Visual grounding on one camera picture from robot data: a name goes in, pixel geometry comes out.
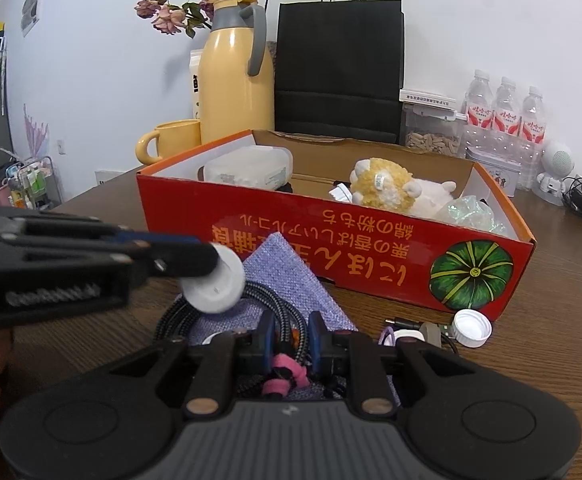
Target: wall socket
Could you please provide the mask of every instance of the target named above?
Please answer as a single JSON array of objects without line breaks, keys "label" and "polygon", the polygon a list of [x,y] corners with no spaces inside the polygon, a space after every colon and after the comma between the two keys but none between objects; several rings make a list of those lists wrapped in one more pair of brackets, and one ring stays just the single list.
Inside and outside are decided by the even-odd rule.
[{"label": "wall socket", "polygon": [[95,180],[99,186],[100,184],[104,184],[107,180],[111,180],[123,173],[123,171],[99,170],[95,172]]}]

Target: black paper bag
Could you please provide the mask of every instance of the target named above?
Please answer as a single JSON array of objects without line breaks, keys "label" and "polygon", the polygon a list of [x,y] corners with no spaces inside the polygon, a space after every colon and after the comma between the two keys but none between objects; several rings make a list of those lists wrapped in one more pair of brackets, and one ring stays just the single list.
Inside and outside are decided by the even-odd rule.
[{"label": "black paper bag", "polygon": [[395,143],[403,84],[401,0],[280,5],[276,130]]}]

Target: cardboard box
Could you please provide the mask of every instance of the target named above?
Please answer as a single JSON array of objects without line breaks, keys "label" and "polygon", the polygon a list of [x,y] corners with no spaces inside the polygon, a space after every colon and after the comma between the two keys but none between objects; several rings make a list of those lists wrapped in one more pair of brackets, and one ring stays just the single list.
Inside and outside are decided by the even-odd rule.
[{"label": "cardboard box", "polygon": [[[207,161],[251,144],[293,153],[293,194],[198,181]],[[371,157],[393,160],[418,178],[454,180],[453,195],[486,200],[512,238],[334,202],[333,181],[348,181],[356,161]],[[137,181],[151,231],[219,242],[242,258],[279,231],[317,276],[337,286],[443,311],[478,308],[491,320],[535,248],[481,165],[393,144],[242,132],[144,168]]]}]

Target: yellow thermos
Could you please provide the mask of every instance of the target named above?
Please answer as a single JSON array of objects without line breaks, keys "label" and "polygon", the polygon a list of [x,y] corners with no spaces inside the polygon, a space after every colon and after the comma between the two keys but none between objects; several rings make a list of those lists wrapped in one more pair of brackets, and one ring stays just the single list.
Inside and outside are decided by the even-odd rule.
[{"label": "yellow thermos", "polygon": [[198,70],[202,143],[273,130],[274,72],[258,0],[219,0]]}]

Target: pumpkin illustration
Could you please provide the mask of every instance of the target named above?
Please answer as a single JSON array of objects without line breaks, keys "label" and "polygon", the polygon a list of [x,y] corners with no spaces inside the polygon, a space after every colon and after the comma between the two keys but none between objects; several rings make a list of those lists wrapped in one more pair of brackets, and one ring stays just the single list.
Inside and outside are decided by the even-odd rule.
[{"label": "pumpkin illustration", "polygon": [[428,288],[452,310],[480,309],[499,297],[513,273],[513,261],[492,240],[472,240],[450,247],[431,266]]}]

